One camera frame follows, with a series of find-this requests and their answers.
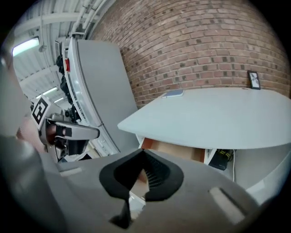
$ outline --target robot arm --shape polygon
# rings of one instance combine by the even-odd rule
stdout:
[[[47,152],[57,157],[58,161],[66,155],[81,154],[90,139],[98,138],[97,128],[74,124],[66,111],[41,96],[35,104],[31,117],[36,124],[41,142]],[[47,130],[55,128],[53,142],[48,139]]]

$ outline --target fluorescent light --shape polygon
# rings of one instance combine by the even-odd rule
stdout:
[[[52,91],[56,91],[56,90],[57,90],[57,87],[55,86],[54,88],[51,88],[50,90],[42,93],[41,95],[44,95],[45,96],[46,94],[48,94],[48,93],[50,93]]]
[[[54,103],[57,103],[57,102],[61,101],[62,99],[64,99],[64,98],[61,97],[60,99],[56,100]]]
[[[20,44],[18,46],[15,46],[13,48],[12,54],[13,54],[13,56],[16,56],[16,55],[18,55],[18,54],[20,54],[28,49],[36,47],[38,45],[40,45],[40,41],[39,41],[38,37],[33,38],[29,41],[23,42],[22,44]]]

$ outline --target small framed photo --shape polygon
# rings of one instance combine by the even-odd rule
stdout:
[[[258,73],[254,71],[247,71],[247,74],[251,81],[251,88],[258,90],[261,89]]]

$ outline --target black and white tag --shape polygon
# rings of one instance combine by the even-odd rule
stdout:
[[[51,106],[51,102],[44,98],[40,97],[34,109],[32,110],[31,118],[37,125],[37,128],[40,129],[44,119],[45,114],[47,113],[49,107]]]

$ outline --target ceiling beam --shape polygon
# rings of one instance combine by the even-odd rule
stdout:
[[[45,75],[48,75],[50,74],[51,72],[53,71],[58,71],[59,68],[57,65],[54,65],[54,66],[51,66],[51,67],[47,67],[41,71],[38,71],[30,76],[28,76],[27,78],[23,79],[21,82],[20,82],[20,86],[21,88],[23,88],[25,85],[27,85],[28,83],[42,77],[42,76],[45,76]]]
[[[43,15],[42,16],[42,25],[46,24],[52,24],[52,23],[60,23],[60,22],[75,22],[77,21],[77,18],[79,16],[79,13],[53,13],[49,15]],[[24,23],[21,23],[17,25],[14,29],[14,36],[19,36],[20,34],[33,29],[35,27],[40,26],[40,17],[33,18],[31,20],[28,20]]]

